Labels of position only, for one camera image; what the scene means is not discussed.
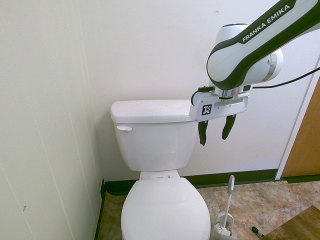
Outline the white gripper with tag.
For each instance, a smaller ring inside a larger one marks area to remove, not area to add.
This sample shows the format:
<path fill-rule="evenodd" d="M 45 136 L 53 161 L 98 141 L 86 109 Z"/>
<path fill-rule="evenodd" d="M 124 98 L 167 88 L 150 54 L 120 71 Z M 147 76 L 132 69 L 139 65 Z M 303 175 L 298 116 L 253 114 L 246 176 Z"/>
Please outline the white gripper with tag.
<path fill-rule="evenodd" d="M 222 139 L 229 136 L 235 120 L 236 114 L 246 111 L 250 94 L 243 92 L 231 99 L 222 100 L 218 95 L 211 92 L 197 93 L 193 97 L 193 104 L 190 106 L 189 117 L 198 123 L 199 142 L 205 146 L 207 141 L 208 121 L 212 119 L 226 117 L 226 122 L 222 130 Z"/>

